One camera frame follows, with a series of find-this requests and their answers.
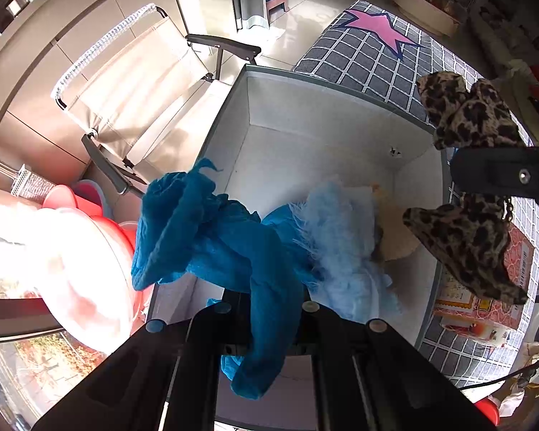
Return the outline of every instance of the floor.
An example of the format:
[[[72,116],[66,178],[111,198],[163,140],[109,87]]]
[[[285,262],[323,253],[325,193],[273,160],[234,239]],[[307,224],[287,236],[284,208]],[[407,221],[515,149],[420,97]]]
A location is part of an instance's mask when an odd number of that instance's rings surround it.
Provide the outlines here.
[[[262,66],[291,70],[297,61],[309,50],[320,33],[334,18],[355,0],[288,0],[290,10],[271,23],[270,30],[255,28],[240,31],[238,39],[262,47],[262,54],[256,62]],[[395,15],[400,14],[391,0],[366,0]],[[477,41],[467,28],[462,27],[454,38],[435,39],[469,63],[478,72],[487,76],[490,68],[483,58]],[[221,69],[221,80],[233,84],[242,66],[246,62],[236,56],[225,54]],[[215,68],[215,57],[205,60],[208,69]],[[119,196],[109,181],[97,170],[90,167],[85,177],[94,179],[104,189],[110,205],[114,208],[117,222],[137,220],[139,217],[139,199],[131,194]]]

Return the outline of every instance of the leopard print fabric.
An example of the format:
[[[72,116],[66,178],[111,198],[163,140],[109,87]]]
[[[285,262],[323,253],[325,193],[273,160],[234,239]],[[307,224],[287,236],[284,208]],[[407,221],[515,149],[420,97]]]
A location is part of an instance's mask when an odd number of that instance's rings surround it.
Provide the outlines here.
[[[525,146],[509,109],[487,80],[467,92],[463,77],[442,71],[420,78],[417,86],[436,127],[436,149]],[[404,224],[477,297],[523,305],[527,294],[509,280],[503,263],[510,242],[503,218],[506,199],[465,194],[460,206],[407,209]]]

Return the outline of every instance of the storage box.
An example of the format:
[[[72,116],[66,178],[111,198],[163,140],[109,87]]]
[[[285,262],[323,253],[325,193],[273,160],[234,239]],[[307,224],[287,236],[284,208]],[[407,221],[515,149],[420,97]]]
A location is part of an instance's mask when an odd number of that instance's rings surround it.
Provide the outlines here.
[[[509,224],[509,237],[510,244],[504,257],[505,267],[509,279],[527,291],[534,248],[523,232],[512,223]],[[491,330],[486,329],[487,326],[517,329],[523,306],[507,305],[497,300],[481,300],[444,271],[433,312],[435,315],[446,316],[445,322],[442,322],[444,327],[468,337],[486,340],[481,336],[484,331]],[[468,326],[464,332],[459,324],[464,321],[476,326]]]

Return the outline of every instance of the folding chair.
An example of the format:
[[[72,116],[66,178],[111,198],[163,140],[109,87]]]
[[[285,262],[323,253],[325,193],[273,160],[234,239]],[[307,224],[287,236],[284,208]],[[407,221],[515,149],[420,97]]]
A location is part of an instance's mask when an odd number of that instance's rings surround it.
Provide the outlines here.
[[[92,76],[68,104],[62,94],[74,78],[124,31],[152,12],[162,20],[148,28]],[[216,47],[215,75],[191,48]],[[150,182],[167,172],[187,171],[231,88],[220,81],[224,50],[256,64],[261,48],[215,36],[182,36],[166,12],[151,3],[116,25],[87,50],[52,90],[52,98],[86,134],[125,167]]]

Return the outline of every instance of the grid pattern fabric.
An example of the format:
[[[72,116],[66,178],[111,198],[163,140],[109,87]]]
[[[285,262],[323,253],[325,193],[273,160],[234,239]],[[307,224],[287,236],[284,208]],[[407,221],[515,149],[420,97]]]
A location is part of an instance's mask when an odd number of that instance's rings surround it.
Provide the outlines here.
[[[369,14],[386,12],[361,0],[349,8]],[[351,19],[343,12],[323,31],[293,71],[363,92],[428,123],[415,80],[435,71],[453,71],[464,77],[469,90],[482,76],[419,28],[393,14],[388,15],[395,30],[420,45],[402,45],[401,60],[375,34],[357,28],[336,28]],[[524,128],[515,116],[512,115],[512,118],[525,143],[532,146]],[[454,152],[453,149],[447,151],[448,159],[451,159]],[[452,184],[449,191],[449,202],[458,204],[460,191],[456,185]],[[439,325],[440,318],[433,317],[420,346],[421,354],[457,387],[493,380],[507,374],[529,325],[539,281],[539,206],[531,199],[512,198],[512,201],[513,223],[535,247],[529,301],[525,305],[519,329],[511,334],[504,347],[489,348],[443,329]]]

